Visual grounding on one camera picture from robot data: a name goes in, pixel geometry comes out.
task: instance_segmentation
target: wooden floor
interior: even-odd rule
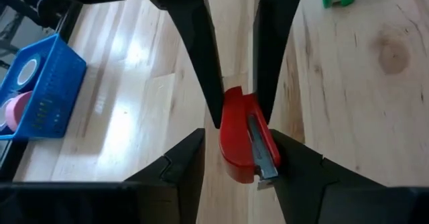
[[[256,1],[209,0],[226,88],[251,91]],[[273,190],[226,174],[166,12],[149,0],[85,6],[70,45],[88,72],[66,137],[30,143],[15,180],[124,180],[205,127],[198,222],[284,223]],[[428,52],[429,0],[302,0],[270,127],[382,184],[428,186]]]

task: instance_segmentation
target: blue basket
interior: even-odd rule
[[[0,105],[16,95],[16,80],[23,65],[35,54],[45,59],[15,133],[6,128],[0,139],[63,137],[86,71],[86,62],[58,34],[22,48],[0,87]]]

